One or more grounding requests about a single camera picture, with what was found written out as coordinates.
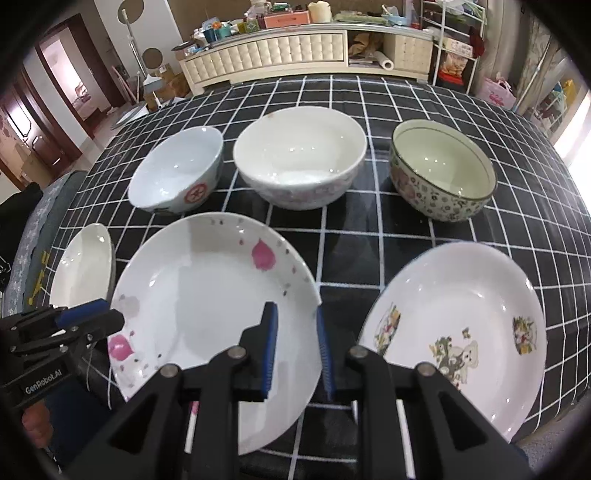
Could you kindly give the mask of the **left hand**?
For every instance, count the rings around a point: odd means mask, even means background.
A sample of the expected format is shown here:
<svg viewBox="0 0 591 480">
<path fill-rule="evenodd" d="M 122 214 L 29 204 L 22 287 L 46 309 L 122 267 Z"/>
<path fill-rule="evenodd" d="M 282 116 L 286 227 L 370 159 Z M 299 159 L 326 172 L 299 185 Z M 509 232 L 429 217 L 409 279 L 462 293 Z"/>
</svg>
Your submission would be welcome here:
<svg viewBox="0 0 591 480">
<path fill-rule="evenodd" d="M 38 449 L 49 446 L 53 436 L 50 412 L 43 400 L 28 407 L 22 416 L 22 425 L 32 444 Z"/>
</svg>

